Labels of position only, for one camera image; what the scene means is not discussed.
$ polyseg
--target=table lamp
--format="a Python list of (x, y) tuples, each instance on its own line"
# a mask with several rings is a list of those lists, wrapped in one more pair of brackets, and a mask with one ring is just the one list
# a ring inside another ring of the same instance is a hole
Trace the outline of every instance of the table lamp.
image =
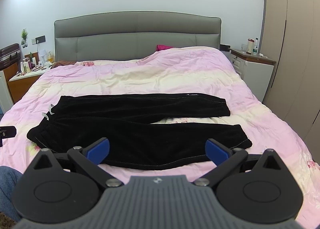
[(42, 66), (45, 64), (45, 59), (44, 57), (47, 55), (47, 52), (45, 50), (40, 50), (38, 53), (39, 60), (42, 62)]

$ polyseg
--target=pink pillow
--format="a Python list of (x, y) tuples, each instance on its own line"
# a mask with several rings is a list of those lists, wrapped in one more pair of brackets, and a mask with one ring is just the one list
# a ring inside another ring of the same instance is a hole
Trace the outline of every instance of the pink pillow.
[(170, 47), (170, 46), (166, 46), (166, 45), (157, 45), (157, 51), (164, 51), (164, 50), (168, 50), (170, 48), (174, 48), (174, 47)]

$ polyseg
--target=black pants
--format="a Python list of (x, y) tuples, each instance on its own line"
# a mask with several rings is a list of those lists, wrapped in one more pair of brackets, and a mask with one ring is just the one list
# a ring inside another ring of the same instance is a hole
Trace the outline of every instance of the black pants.
[(252, 146), (240, 125), (150, 124), (170, 117), (229, 116), (224, 99), (205, 94), (62, 96), (27, 138), (40, 148), (66, 152), (101, 137), (110, 141), (103, 163), (163, 170), (207, 161), (204, 144), (214, 138), (228, 148)]

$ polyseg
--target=bed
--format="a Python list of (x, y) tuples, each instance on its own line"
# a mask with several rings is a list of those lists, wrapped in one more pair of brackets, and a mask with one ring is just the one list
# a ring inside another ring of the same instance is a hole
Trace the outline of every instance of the bed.
[[(56, 60), (77, 61), (43, 74), (2, 118), (17, 136), (4, 140), (0, 165), (24, 172), (39, 148), (26, 138), (42, 113), (61, 95), (205, 93), (226, 99), (231, 116), (170, 118), (160, 123), (240, 124), (253, 146), (249, 153), (275, 149), (298, 182), (303, 206), (297, 221), (320, 224), (320, 167), (299, 136), (260, 103), (219, 51), (221, 19), (172, 12), (115, 12), (58, 20), (54, 24)], [(158, 51), (156, 45), (172, 46)], [(85, 61), (92, 61), (88, 66)], [(215, 167), (193, 163), (169, 170), (100, 167), (127, 183), (131, 175), (185, 174), (190, 181)]]

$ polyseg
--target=blue gripper pad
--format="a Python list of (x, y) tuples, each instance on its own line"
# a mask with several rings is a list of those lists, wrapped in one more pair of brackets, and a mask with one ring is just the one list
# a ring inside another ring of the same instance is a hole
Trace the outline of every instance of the blue gripper pad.
[(217, 166), (232, 156), (232, 150), (214, 139), (208, 139), (205, 143), (205, 154)]
[(107, 138), (101, 138), (95, 143), (83, 149), (82, 154), (91, 162), (98, 165), (109, 154), (110, 144)]

